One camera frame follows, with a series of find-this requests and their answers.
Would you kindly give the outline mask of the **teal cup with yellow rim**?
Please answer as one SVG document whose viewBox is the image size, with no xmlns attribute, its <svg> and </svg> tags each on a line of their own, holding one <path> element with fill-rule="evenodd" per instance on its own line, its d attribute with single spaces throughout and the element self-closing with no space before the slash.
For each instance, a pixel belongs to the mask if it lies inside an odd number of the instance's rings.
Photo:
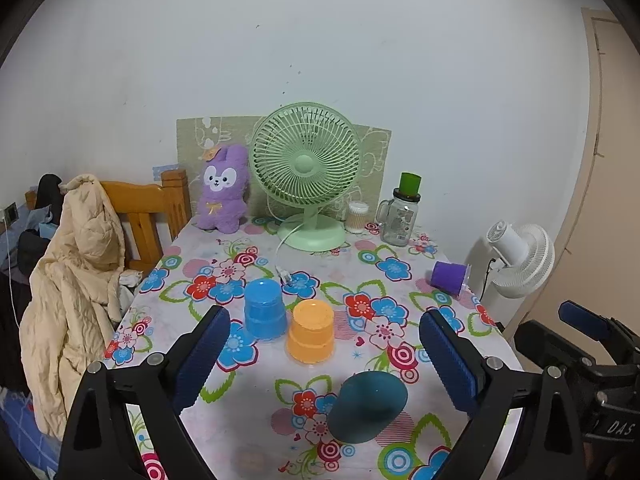
<svg viewBox="0 0 640 480">
<path fill-rule="evenodd" d="M 407 387 L 398 377 L 367 370 L 344 382 L 326 421 L 336 440 L 364 443 L 390 426 L 407 401 Z"/>
</svg>

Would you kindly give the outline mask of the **blue plastic cup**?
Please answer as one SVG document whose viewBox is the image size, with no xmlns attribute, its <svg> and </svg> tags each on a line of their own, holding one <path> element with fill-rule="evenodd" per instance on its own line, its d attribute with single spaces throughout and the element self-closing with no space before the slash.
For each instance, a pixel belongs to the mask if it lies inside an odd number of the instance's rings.
<svg viewBox="0 0 640 480">
<path fill-rule="evenodd" d="M 283 336 L 288 317 L 282 289 L 271 278 L 249 282 L 244 292 L 244 326 L 257 339 L 271 340 Z"/>
</svg>

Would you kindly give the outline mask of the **purple plastic cup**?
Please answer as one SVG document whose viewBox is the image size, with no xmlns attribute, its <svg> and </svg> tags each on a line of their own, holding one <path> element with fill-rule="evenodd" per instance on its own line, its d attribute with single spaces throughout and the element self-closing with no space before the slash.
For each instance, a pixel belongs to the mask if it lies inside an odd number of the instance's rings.
<svg viewBox="0 0 640 480">
<path fill-rule="evenodd" d="M 450 296 L 459 296 L 468 280 L 470 270 L 468 264 L 436 261 L 428 282 L 432 287 Z"/>
</svg>

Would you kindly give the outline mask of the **orange plastic cup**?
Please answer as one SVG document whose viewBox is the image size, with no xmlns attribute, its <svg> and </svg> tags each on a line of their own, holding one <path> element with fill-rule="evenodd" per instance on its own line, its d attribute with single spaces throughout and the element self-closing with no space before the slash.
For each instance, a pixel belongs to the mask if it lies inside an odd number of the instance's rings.
<svg viewBox="0 0 640 480">
<path fill-rule="evenodd" d="M 288 354 L 298 362 L 318 364 L 332 356 L 334 344 L 334 311 L 331 306 L 315 299 L 296 304 L 288 326 Z"/>
</svg>

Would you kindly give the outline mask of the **beige door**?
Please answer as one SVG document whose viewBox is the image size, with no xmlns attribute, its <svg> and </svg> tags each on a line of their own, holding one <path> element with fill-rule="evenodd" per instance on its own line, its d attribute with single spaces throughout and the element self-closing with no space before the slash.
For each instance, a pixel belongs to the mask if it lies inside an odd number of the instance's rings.
<svg viewBox="0 0 640 480">
<path fill-rule="evenodd" d="M 582 164 L 550 278 L 504 334 L 512 339 L 538 321 L 608 364 L 600 344 L 561 322 L 558 307 L 573 300 L 639 328 L 639 53 L 612 12 L 586 9 L 582 17 L 590 79 Z"/>
</svg>

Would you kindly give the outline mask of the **white standing fan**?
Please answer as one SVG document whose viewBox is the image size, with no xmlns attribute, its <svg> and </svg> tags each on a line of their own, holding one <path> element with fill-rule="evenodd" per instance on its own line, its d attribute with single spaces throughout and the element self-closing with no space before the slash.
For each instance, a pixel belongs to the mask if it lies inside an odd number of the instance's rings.
<svg viewBox="0 0 640 480">
<path fill-rule="evenodd" d="M 499 220 L 488 229 L 485 240 L 502 261 L 492 280 L 499 295 L 524 298 L 547 281 L 555 263 L 555 250 L 542 226 L 512 226 Z"/>
</svg>

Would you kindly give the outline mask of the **beige puffer jacket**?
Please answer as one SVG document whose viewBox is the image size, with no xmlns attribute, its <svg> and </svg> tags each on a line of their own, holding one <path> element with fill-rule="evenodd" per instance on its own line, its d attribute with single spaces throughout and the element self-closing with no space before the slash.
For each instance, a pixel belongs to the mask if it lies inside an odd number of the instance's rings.
<svg viewBox="0 0 640 480">
<path fill-rule="evenodd" d="M 22 364 L 38 429 L 61 440 L 82 375 L 102 358 L 122 319 L 119 277 L 125 239 L 100 181 L 62 186 L 60 225 L 29 277 L 20 323 Z"/>
</svg>

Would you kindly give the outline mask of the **blue checkered bedding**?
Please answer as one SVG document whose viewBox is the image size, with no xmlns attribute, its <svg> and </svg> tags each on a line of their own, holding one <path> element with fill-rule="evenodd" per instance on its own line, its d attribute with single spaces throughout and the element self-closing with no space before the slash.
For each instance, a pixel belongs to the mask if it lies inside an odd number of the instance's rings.
<svg viewBox="0 0 640 480">
<path fill-rule="evenodd" d="M 1 417 L 11 442 L 34 474 L 39 479 L 53 479 L 62 443 L 38 429 L 32 398 L 2 387 Z"/>
</svg>

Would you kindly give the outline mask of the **wooden chair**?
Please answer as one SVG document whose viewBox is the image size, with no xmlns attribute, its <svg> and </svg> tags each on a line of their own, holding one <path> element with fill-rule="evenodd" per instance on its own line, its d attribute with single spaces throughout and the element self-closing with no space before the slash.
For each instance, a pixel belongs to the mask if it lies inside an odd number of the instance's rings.
<svg viewBox="0 0 640 480">
<path fill-rule="evenodd" d="M 166 170 L 160 184 L 132 184 L 102 181 L 115 211 L 124 216 L 132 229 L 137 257 L 128 249 L 126 268 L 147 276 L 163 257 L 156 217 L 167 221 L 170 239 L 174 240 L 192 217 L 186 170 Z"/>
</svg>

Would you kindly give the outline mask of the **dark clothes pile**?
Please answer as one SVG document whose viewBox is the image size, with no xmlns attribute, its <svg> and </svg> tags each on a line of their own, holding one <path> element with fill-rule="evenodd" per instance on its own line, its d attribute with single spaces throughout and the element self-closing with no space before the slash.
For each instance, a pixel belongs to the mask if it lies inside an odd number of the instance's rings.
<svg viewBox="0 0 640 480">
<path fill-rule="evenodd" d="M 24 228 L 20 222 L 1 235 L 1 385 L 29 394 L 21 361 L 18 324 L 32 300 L 29 277 L 44 255 L 60 224 L 64 197 L 62 180 L 55 174 L 40 178 L 34 208 L 26 211 Z"/>
</svg>

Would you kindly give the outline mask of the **purple plush bunny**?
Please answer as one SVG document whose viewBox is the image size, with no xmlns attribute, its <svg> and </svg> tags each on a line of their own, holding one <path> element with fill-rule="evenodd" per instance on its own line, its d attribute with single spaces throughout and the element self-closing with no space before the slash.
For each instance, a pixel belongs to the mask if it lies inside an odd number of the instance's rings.
<svg viewBox="0 0 640 480">
<path fill-rule="evenodd" d="M 245 194 L 250 182 L 247 147 L 213 146 L 204 152 L 203 159 L 196 226 L 205 231 L 235 233 L 247 212 Z"/>
</svg>

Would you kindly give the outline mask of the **glass jar green lid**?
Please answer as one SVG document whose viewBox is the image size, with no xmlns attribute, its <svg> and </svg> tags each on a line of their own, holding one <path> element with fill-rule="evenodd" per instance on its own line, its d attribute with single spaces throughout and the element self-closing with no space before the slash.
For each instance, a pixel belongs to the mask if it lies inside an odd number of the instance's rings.
<svg viewBox="0 0 640 480">
<path fill-rule="evenodd" d="M 421 200 L 420 184 L 420 176 L 403 172 L 399 184 L 393 189 L 393 196 L 378 204 L 374 220 L 380 227 L 380 237 L 385 244 L 397 247 L 409 244 Z"/>
</svg>

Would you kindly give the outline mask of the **green patterned board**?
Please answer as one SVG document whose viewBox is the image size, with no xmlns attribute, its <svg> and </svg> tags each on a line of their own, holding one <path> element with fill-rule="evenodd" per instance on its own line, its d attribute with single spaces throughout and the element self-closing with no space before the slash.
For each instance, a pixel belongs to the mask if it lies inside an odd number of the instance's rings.
<svg viewBox="0 0 640 480">
<path fill-rule="evenodd" d="M 178 165 L 186 172 L 189 180 L 193 211 L 198 209 L 201 196 L 205 151 L 223 145 L 249 144 L 261 120 L 259 116 L 197 117 L 178 120 Z M 322 214 L 338 220 L 345 218 L 347 205 L 351 202 L 365 202 L 370 209 L 375 209 L 381 199 L 384 168 L 392 133 L 387 129 L 363 125 L 356 125 L 355 129 L 361 148 L 360 176 L 343 197 L 321 209 Z M 254 179 L 250 180 L 246 202 L 247 214 L 251 217 L 275 214 L 278 218 L 286 218 L 297 212 L 295 208 L 269 198 Z"/>
</svg>

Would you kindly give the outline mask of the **green desk fan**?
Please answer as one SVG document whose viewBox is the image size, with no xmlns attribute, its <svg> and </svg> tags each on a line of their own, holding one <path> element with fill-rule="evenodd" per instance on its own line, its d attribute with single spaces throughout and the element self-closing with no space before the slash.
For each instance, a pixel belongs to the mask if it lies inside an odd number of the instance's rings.
<svg viewBox="0 0 640 480">
<path fill-rule="evenodd" d="M 343 222 L 321 209 L 360 174 L 360 141 L 337 110 L 313 102 L 285 105 L 262 118 L 250 140 L 250 169 L 268 200 L 297 209 L 278 237 L 302 252 L 328 252 L 345 241 Z"/>
</svg>

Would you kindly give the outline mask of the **wall power socket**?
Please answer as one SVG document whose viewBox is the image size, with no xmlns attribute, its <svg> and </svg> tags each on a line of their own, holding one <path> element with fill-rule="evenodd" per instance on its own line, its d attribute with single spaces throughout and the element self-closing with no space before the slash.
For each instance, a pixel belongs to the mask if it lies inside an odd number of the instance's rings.
<svg viewBox="0 0 640 480">
<path fill-rule="evenodd" d="M 7 228 L 17 222 L 18 218 L 20 218 L 20 214 L 18 213 L 16 203 L 9 204 L 9 206 L 6 206 L 6 208 L 2 210 L 2 222 Z"/>
</svg>

